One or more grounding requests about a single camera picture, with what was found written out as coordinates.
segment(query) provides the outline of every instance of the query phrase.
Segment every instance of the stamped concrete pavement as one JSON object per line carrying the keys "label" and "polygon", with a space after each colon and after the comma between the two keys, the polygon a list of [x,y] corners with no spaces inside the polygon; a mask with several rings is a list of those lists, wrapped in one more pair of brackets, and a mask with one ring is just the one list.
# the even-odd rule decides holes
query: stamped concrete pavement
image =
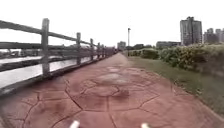
{"label": "stamped concrete pavement", "polygon": [[165,78],[132,68],[122,54],[8,97],[15,128],[224,128],[223,119]]}

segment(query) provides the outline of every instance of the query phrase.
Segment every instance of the hedge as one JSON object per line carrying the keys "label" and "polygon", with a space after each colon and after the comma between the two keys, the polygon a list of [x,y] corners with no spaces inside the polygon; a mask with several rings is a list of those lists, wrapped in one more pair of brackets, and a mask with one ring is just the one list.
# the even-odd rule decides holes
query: hedge
{"label": "hedge", "polygon": [[163,49],[159,56],[174,67],[224,76],[224,45],[191,45]]}
{"label": "hedge", "polygon": [[141,52],[141,57],[148,59],[157,59],[159,57],[159,53],[154,49],[143,49]]}
{"label": "hedge", "polygon": [[129,51],[130,56],[141,56],[142,58],[157,59],[159,53],[154,49],[142,49],[142,50],[131,50]]}

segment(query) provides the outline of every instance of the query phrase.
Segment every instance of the sky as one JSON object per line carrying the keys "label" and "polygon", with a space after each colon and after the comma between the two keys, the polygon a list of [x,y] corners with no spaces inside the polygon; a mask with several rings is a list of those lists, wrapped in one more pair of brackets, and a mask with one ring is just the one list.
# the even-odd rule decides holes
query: sky
{"label": "sky", "polygon": [[[50,20],[50,31],[106,46],[128,40],[130,45],[180,41],[180,20],[188,16],[208,28],[224,28],[222,0],[0,0],[0,20],[41,28]],[[50,38],[51,45],[75,42]],[[40,36],[0,30],[0,41],[40,43]]]}

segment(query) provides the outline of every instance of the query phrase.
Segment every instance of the water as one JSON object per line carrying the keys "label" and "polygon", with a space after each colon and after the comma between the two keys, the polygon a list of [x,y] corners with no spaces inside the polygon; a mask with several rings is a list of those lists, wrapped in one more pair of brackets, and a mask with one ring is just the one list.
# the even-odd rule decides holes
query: water
{"label": "water", "polygon": [[[90,57],[84,57],[81,59],[81,63],[87,62]],[[57,61],[50,63],[50,71],[55,71],[68,66],[76,65],[76,59]],[[0,88],[6,87],[7,85],[14,84],[23,80],[30,79],[42,75],[42,65],[34,65],[24,68],[18,68],[0,72]]]}
{"label": "water", "polygon": [[11,58],[11,59],[0,59],[0,64],[5,63],[13,63],[19,61],[26,61],[26,60],[38,60],[41,59],[41,56],[29,56],[29,57],[21,57],[21,58]]}

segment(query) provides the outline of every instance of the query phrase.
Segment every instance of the tall building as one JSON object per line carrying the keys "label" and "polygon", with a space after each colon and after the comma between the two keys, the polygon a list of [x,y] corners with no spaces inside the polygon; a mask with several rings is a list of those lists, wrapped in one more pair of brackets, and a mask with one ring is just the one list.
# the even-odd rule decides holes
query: tall building
{"label": "tall building", "polygon": [[216,33],[213,32],[213,28],[207,29],[207,32],[204,33],[204,43],[215,44],[219,43],[218,33],[221,33],[221,30],[216,29]]}
{"label": "tall building", "polygon": [[158,41],[156,43],[156,47],[158,49],[171,48],[171,47],[176,47],[179,45],[180,45],[180,42],[175,42],[175,41]]}
{"label": "tall building", "polygon": [[222,29],[221,32],[221,43],[224,43],[224,28]]}
{"label": "tall building", "polygon": [[194,17],[187,17],[180,21],[181,45],[202,43],[201,21],[194,20]]}
{"label": "tall building", "polygon": [[215,34],[218,38],[218,43],[222,43],[222,30],[221,29],[216,29]]}
{"label": "tall building", "polygon": [[117,43],[117,49],[119,51],[123,51],[126,49],[126,42],[120,41]]}

